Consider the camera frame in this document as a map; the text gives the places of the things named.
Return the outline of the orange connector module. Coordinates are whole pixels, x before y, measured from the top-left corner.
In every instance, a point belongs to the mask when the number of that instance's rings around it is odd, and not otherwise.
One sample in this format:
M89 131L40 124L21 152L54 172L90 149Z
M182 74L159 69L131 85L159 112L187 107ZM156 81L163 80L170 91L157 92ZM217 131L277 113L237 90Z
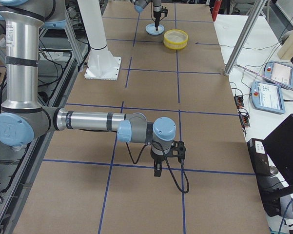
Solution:
M234 96L234 101L237 108L244 107L244 98L242 95Z
M250 127L249 115L247 113L240 113L239 119L242 127Z

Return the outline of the red cylinder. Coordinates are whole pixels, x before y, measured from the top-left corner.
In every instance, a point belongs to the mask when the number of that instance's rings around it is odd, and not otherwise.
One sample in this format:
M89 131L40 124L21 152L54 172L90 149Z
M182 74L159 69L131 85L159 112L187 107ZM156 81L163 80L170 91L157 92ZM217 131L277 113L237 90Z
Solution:
M216 18L217 18L217 15L219 13L221 4L222 4L222 0L215 0L214 7L212 9L212 19L213 19L213 22L216 21Z

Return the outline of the yellow bamboo steamer basket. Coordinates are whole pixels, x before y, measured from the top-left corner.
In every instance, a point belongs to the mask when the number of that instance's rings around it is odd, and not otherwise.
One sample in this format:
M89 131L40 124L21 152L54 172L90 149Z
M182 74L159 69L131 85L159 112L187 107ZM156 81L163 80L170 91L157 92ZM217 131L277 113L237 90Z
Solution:
M163 44L169 49L181 50L187 46L188 39L188 34L185 31L172 29L165 32Z

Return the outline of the light blue plate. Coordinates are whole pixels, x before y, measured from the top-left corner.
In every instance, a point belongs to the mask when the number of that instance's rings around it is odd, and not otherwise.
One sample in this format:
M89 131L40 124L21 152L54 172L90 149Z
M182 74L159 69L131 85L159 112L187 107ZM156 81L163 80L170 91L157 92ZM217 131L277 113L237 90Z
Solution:
M164 32L165 28L161 24L156 28L154 23L150 23L146 25L145 30L150 35L160 35Z

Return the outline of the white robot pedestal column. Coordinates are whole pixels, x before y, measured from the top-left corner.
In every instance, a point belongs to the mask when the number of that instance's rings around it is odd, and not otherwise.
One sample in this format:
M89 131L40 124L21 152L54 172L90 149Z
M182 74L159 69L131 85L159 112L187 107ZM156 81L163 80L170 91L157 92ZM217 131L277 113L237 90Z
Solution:
M99 1L78 0L78 6L90 45L85 78L117 80L121 57L108 49Z

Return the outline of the blue teach pendant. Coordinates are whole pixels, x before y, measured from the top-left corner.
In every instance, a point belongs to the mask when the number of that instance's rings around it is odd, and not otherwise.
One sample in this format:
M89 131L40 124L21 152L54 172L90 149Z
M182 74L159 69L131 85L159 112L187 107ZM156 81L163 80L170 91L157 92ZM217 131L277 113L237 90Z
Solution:
M264 76L293 88L293 67L281 62L270 61L265 65Z
M278 84L254 81L251 87L251 99L258 110L276 114L286 112L282 90Z

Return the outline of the black monitor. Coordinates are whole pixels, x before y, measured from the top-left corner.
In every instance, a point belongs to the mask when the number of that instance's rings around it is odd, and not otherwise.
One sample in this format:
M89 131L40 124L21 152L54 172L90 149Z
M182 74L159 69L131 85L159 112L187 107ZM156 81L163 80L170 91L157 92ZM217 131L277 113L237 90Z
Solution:
M265 200L293 194L293 114L290 114L263 141L264 148L289 184L288 187L265 195Z

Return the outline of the aluminium frame post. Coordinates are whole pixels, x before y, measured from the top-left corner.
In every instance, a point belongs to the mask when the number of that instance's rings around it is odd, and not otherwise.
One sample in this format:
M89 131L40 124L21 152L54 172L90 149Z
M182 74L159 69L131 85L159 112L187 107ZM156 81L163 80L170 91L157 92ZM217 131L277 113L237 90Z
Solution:
M255 3L254 3L254 6L252 8L252 11L250 12L245 24L244 24L244 27L239 35L239 38L235 44L235 47L229 57L229 60L227 62L227 65L224 69L224 75L225 76L228 76L233 68L233 66L235 65L236 61L237 61L237 58L238 56L240 55L244 45L245 45L245 42L250 34L250 32L252 31L256 21L257 21L257 18L259 17L260 15L260 12L262 11L263 7L265 6L266 2L268 2L267 0L257 0Z

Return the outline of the near blue teach pendant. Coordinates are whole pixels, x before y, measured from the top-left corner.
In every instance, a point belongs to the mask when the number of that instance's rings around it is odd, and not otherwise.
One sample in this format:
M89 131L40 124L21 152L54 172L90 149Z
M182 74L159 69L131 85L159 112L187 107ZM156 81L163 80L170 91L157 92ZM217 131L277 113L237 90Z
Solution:
M282 90L278 84L254 81L251 87L251 99L258 110L276 114L286 112Z

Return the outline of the far blue teach pendant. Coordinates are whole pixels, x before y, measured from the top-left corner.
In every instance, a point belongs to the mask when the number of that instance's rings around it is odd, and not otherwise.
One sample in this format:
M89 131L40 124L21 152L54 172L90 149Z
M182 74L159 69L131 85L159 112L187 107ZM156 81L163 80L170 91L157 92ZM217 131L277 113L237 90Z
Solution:
M293 88L293 67L281 62L270 61L265 65L264 76Z

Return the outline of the metal reacher grabber stick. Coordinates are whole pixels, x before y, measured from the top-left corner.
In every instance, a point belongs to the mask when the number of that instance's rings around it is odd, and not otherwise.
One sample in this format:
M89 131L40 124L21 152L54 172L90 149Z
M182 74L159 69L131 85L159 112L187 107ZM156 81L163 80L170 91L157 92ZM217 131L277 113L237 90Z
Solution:
M245 70L245 71L247 71L247 72L250 72L250 73L252 73L252 74L258 75L258 76L260 76L261 78L263 78L263 79L266 80L266 81L270 81L270 82L272 82L272 83L274 83L274 84L280 85L280 86L281 86L282 88L284 88L284 89L287 89L287 90L293 91L293 88L290 87L290 86L288 86L288 85L285 85L285 84L283 84L283 83L281 83L281 82L278 82L278 81L276 81L276 80L272 80L272 79L269 78L269 77L266 77L266 76L264 76L264 75L262 75L262 74L260 74L260 73L257 73L257 72L255 72L255 71L252 71L252 70L250 70L250 69L248 69L248 68L246 68L246 67L240 66L240 65L238 65L238 64L235 64L235 66L238 67L238 68L241 68L241 69L243 69L243 70Z

